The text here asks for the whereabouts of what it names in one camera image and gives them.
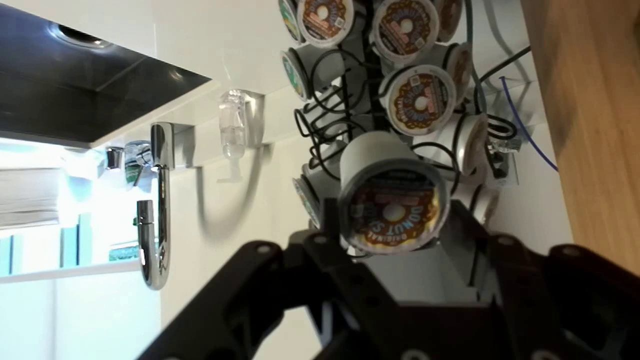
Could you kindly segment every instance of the wooden surface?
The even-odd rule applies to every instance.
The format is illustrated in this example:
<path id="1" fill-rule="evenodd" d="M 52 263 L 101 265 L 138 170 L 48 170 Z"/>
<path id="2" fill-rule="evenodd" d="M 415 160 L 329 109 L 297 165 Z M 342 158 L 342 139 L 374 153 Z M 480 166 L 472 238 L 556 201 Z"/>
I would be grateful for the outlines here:
<path id="1" fill-rule="evenodd" d="M 640 275 L 640 2 L 522 9 L 573 238 Z"/>

